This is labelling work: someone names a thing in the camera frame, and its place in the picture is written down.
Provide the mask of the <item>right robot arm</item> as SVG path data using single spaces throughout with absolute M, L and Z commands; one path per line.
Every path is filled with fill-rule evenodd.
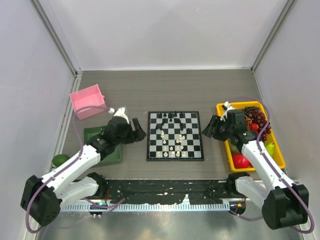
M 263 186 L 241 173 L 227 183 L 226 191 L 232 197 L 242 194 L 254 202 L 270 229 L 302 225 L 311 219 L 307 188 L 295 184 L 275 163 L 258 134 L 247 129 L 243 111 L 229 109 L 222 116 L 213 115 L 202 134 L 223 142 L 229 140 L 255 168 Z

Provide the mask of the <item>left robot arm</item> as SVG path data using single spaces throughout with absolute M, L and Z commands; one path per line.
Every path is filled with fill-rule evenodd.
M 65 163 L 42 177 L 29 177 L 20 202 L 26 211 L 26 224 L 33 218 L 45 227 L 63 208 L 78 200 L 90 196 L 102 199 L 107 193 L 107 184 L 99 174 L 90 173 L 78 182 L 75 179 L 112 154 L 117 146 L 140 142 L 146 135 L 137 118 L 127 121 L 123 116 L 114 116 Z

